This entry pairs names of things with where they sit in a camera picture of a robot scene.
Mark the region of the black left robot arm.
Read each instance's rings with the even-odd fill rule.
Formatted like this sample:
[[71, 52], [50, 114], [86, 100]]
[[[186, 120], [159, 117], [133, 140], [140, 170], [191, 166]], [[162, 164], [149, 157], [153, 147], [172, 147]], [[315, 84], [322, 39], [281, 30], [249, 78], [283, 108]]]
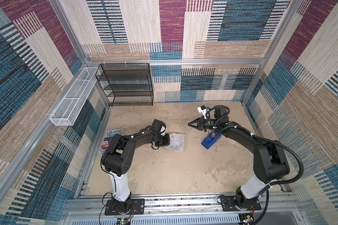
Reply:
[[170, 144], [170, 135], [149, 129], [129, 136], [115, 135], [101, 157], [100, 163], [103, 170], [110, 175], [113, 188], [110, 205], [122, 213], [131, 208], [127, 173], [132, 165], [135, 150], [146, 144], [151, 144], [151, 147], [157, 150]]

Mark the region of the blue tape dispenser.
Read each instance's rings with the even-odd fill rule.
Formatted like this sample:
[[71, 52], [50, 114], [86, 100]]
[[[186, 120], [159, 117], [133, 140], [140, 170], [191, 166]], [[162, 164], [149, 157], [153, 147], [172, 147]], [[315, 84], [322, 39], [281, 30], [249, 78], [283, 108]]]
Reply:
[[206, 148], [207, 150], [210, 149], [220, 138], [222, 137], [222, 134], [215, 134], [214, 131], [212, 131], [203, 141], [202, 146]]

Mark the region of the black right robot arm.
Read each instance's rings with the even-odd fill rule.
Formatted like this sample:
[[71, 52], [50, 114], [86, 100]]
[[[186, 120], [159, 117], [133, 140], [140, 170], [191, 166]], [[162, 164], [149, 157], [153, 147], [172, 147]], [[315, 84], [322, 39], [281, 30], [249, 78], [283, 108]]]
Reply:
[[253, 154], [253, 176], [236, 190], [233, 198], [240, 211], [250, 208], [274, 182], [290, 172], [284, 149], [278, 141], [261, 140], [236, 122], [225, 119], [223, 123], [216, 123], [215, 119], [205, 119], [202, 116], [189, 122], [188, 126], [199, 131], [213, 130], [235, 140]]

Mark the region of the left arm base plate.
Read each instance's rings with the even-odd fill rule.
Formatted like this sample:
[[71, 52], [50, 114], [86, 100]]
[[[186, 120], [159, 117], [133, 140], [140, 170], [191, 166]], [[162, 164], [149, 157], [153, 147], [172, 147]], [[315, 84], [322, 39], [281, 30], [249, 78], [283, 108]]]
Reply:
[[120, 202], [116, 199], [109, 199], [105, 208], [106, 216], [124, 215], [129, 216], [144, 214], [145, 199], [128, 199], [125, 202]]

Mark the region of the clear bubble wrap sheet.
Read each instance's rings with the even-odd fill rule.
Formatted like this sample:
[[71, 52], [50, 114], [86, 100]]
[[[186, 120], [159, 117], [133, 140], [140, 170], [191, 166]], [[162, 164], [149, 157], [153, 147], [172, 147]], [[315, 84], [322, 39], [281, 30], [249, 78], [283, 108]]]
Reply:
[[169, 134], [170, 143], [165, 146], [168, 151], [182, 153], [185, 150], [186, 134], [171, 133]]

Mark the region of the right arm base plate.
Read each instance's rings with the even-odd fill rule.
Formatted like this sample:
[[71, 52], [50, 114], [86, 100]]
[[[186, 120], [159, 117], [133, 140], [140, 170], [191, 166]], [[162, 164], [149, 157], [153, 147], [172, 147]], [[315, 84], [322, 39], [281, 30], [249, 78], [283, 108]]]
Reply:
[[260, 211], [262, 209], [258, 198], [246, 199], [241, 195], [217, 197], [218, 203], [222, 206], [222, 210], [227, 211]]

